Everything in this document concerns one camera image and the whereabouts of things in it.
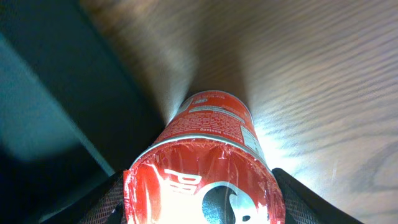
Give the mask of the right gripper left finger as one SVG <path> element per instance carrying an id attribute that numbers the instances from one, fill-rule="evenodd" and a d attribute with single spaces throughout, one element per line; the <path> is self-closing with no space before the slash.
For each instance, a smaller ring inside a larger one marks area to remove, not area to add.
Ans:
<path id="1" fill-rule="evenodd" d="M 116 172 L 84 197 L 42 223 L 126 224 L 123 172 Z"/>

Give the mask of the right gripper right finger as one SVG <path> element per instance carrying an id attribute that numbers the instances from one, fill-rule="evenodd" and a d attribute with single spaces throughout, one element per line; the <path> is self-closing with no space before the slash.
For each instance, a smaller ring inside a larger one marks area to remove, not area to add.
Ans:
<path id="1" fill-rule="evenodd" d="M 281 168 L 272 173 L 285 203 L 285 224 L 363 224 L 336 208 Z"/>

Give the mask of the red Pringles can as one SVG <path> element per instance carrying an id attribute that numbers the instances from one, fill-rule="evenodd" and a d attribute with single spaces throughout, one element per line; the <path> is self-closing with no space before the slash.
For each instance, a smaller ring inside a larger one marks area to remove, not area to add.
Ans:
<path id="1" fill-rule="evenodd" d="M 128 223 L 285 222 L 252 116 L 220 90 L 189 97 L 124 172 L 124 206 Z"/>

